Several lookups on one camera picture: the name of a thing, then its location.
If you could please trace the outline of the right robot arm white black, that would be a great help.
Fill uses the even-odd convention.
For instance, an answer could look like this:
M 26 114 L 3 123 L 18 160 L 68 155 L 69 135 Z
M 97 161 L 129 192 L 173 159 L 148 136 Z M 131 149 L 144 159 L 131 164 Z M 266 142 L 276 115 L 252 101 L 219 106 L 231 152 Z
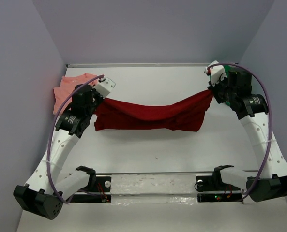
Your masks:
M 267 94 L 252 93 L 253 75 L 242 68 L 213 64 L 205 69 L 208 88 L 218 103 L 228 102 L 246 131 L 259 170 L 256 176 L 233 165 L 214 168 L 209 184 L 215 189 L 233 186 L 254 202 L 287 196 L 287 162 L 272 131 Z

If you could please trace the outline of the dark red t shirt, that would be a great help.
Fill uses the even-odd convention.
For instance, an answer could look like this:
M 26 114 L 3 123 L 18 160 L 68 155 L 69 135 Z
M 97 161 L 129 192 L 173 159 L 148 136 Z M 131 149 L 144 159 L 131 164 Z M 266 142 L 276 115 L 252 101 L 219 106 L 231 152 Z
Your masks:
M 169 129 L 197 132 L 213 99 L 205 90 L 172 105 L 145 106 L 106 98 L 97 108 L 96 131 Z

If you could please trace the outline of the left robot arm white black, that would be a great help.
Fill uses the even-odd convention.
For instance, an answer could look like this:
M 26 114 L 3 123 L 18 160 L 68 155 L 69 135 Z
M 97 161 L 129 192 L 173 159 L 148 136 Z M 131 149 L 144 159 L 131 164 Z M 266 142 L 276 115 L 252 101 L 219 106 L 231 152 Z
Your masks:
M 75 87 L 71 102 L 58 118 L 48 150 L 26 183 L 14 189 L 13 195 L 23 210 L 53 220 L 76 192 L 94 188 L 96 171 L 85 166 L 77 167 L 60 182 L 57 179 L 102 101 L 103 97 L 92 86 Z

